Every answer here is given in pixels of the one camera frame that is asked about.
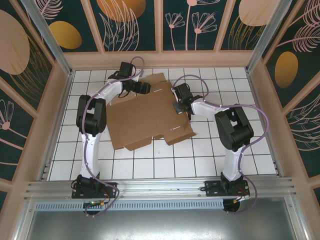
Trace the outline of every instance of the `metal floor panel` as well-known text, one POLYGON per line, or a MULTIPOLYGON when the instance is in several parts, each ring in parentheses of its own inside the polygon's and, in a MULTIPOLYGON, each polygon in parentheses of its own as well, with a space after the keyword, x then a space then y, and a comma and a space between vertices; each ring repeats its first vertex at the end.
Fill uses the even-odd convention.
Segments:
MULTIPOLYGON (((244 201, 241 208, 252 201, 244 201)), ((259 198, 246 214, 221 209, 36 211, 28 240, 294 240, 283 198, 259 198)))

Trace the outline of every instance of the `white tile floor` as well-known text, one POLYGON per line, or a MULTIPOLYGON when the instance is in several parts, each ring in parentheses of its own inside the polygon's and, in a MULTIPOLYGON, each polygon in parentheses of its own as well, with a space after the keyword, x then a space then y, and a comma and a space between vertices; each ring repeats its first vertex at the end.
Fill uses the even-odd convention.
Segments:
MULTIPOLYGON (((80 172, 82 142, 76 126, 79 96, 91 94, 103 86, 116 70, 77 71, 70 91, 48 180, 74 180, 80 172)), ((205 79, 209 87, 208 101, 219 104, 250 104, 254 98, 242 67, 157 68, 146 69, 144 76, 164 73, 172 83, 186 74, 205 79)), ((194 95, 203 95, 205 86, 198 79, 185 80, 194 95)), ((263 133, 258 113, 244 109, 257 139, 263 133)), ((191 139, 168 146, 164 140, 153 140, 148 146, 128 151, 114 150, 108 129, 101 136, 98 164, 100 178, 153 179, 219 176, 224 167, 225 149, 220 142, 216 123, 201 116, 191 116, 191 126, 197 134, 191 139)), ((277 174, 264 139, 245 151, 243 172, 247 175, 277 174)))

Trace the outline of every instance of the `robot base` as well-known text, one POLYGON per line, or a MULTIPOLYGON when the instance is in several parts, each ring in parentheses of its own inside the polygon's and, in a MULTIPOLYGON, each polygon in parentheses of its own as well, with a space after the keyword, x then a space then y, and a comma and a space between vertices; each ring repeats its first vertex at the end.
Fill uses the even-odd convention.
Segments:
MULTIPOLYGON (((109 185, 114 187, 117 186, 116 182, 106 182, 109 185)), ((116 197, 116 192, 111 187, 107 187, 102 183, 91 178, 86 178, 81 175, 78 175, 76 182, 71 186, 72 187, 72 199, 105 199, 106 194, 111 199, 116 197)))
POLYGON ((235 197, 250 195, 248 182, 243 177, 235 181, 228 181, 221 173, 221 180, 205 181, 200 188, 207 197, 235 197))

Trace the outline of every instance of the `cardboard box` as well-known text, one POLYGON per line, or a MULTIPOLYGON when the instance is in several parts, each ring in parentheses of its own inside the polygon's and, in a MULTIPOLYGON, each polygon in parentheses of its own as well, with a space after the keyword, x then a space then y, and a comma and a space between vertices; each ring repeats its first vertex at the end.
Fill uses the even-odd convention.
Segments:
POLYGON ((168 145, 188 139, 193 132, 187 113, 177 114, 176 101, 163 73, 141 79, 150 83, 148 94, 116 96, 106 107, 106 122, 114 149, 130 151, 151 144, 152 138, 164 138, 168 145))

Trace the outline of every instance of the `cable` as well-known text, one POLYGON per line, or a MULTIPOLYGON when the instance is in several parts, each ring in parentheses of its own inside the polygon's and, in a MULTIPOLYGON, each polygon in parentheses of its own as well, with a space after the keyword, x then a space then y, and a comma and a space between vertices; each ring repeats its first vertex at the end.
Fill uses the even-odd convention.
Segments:
POLYGON ((199 76, 197 76, 197 75, 193 75, 193 74, 183 75, 183 76, 179 77, 179 78, 174 82, 173 87, 175 87, 176 83, 177 83, 179 80, 181 80, 181 79, 183 79, 183 78, 185 78, 185 77, 194 77, 194 78, 199 79, 201 82, 203 82, 203 84, 204 84, 204 86, 205 86, 205 88, 206 88, 206 94, 203 96, 203 101, 204 101, 205 103, 211 105, 212 107, 220 108, 220 109, 221 109, 221 108, 223 108, 223 109, 240 108, 240 107, 243 107, 243 108, 251 108, 251 109, 255 109, 255 110, 257 110, 258 112, 260 112, 260 113, 263 115, 263 117, 265 118, 266 128, 265 128, 265 130, 264 130, 264 133, 263 133, 262 136, 260 136, 257 140, 249 143, 249 144, 246 145, 244 148, 242 148, 242 150, 241 150, 241 152, 240 152, 240 156, 239 156, 239 161, 238 161, 238 171, 239 171, 239 173, 240 173, 245 179, 247 179, 249 183, 251 183, 251 185, 252 185, 252 187, 253 187, 253 189, 254 189, 254 202, 253 202, 253 204, 249 207, 249 209, 246 209, 246 210, 244 210, 244 211, 239 211, 239 212, 233 212, 233 213, 234 213, 234 214, 244 214, 244 213, 247 213, 247 212, 249 212, 249 211, 256 205, 257 199, 258 199, 258 191, 257 191, 257 188, 256 188, 255 184, 253 183, 253 181, 252 181, 249 177, 247 177, 245 174, 243 174, 243 172, 242 172, 242 170, 241 170, 241 167, 240 167, 240 166, 241 166, 241 160, 242 160, 242 156, 243 156, 243 154, 244 154, 244 152, 245 152, 245 150, 246 150, 247 148, 249 148, 249 147, 252 146, 253 144, 256 144, 257 142, 261 141, 261 140, 267 135, 267 133, 268 133, 268 131, 269 131, 269 128, 270 128, 269 119, 268 119, 266 113, 265 113, 264 111, 262 111, 260 108, 256 107, 256 106, 247 105, 247 104, 222 105, 222 104, 215 104, 215 103, 212 103, 212 102, 207 101, 205 98, 206 98, 206 96, 209 95, 208 85, 207 85, 207 83, 206 83, 201 77, 199 77, 199 76))
MULTIPOLYGON (((141 60, 142 60, 142 68, 141 68, 140 72, 138 72, 138 73, 135 74, 134 76, 131 76, 131 77, 128 77, 128 78, 123 78, 123 79, 117 79, 117 80, 110 81, 110 82, 108 82, 106 85, 104 85, 99 91, 97 91, 97 92, 96 92, 93 96, 91 96, 90 99, 87 101, 87 103, 86 103, 86 105, 85 105, 85 108, 84 108, 84 112, 83 112, 83 117, 82 117, 82 119, 86 119, 87 111, 88 111, 88 108, 89 108, 89 105, 90 105, 91 101, 92 101, 95 97, 97 97, 98 95, 100 95, 101 92, 102 92, 106 87, 108 87, 109 85, 111 85, 111 84, 113 84, 113 83, 117 83, 117 82, 122 82, 122 81, 127 81, 127 80, 134 79, 134 78, 137 77, 137 76, 142 77, 142 75, 144 74, 144 69, 145 69, 145 60, 144 60, 142 57, 140 57, 140 56, 135 56, 135 57, 133 57, 133 58, 131 59, 131 62, 130 62, 130 63, 132 64, 132 62, 133 62, 135 59, 141 59, 141 60)), ((94 217, 100 216, 101 214, 104 214, 104 213, 114 204, 114 202, 115 202, 115 201, 118 199, 118 197, 119 197, 120 190, 119 190, 116 186, 112 186, 112 185, 110 185, 110 184, 108 184, 108 183, 106 183, 106 182, 104 182, 104 181, 101 181, 100 179, 98 179, 98 178, 91 172, 90 168, 88 167, 88 161, 87 161, 87 147, 88 147, 89 137, 88 137, 88 134, 87 134, 86 131, 85 131, 85 121, 84 121, 84 120, 83 120, 82 123, 81 123, 81 129, 82 129, 83 134, 85 135, 85 142, 84 142, 84 147, 83 147, 83 152, 84 152, 84 154, 83 154, 83 161, 84 161, 84 164, 85 164, 85 167, 86 167, 88 173, 93 177, 94 180, 96 180, 96 181, 98 181, 99 183, 105 185, 106 187, 109 187, 109 188, 114 189, 115 192, 116 192, 115 197, 114 197, 114 199, 112 200, 112 202, 111 202, 110 204, 108 204, 108 206, 107 206, 104 210, 98 212, 97 214, 95 214, 95 215, 89 215, 88 212, 87 212, 88 207, 86 207, 86 208, 84 209, 84 213, 86 214, 87 217, 88 217, 88 216, 91 216, 92 218, 94 218, 94 217)))

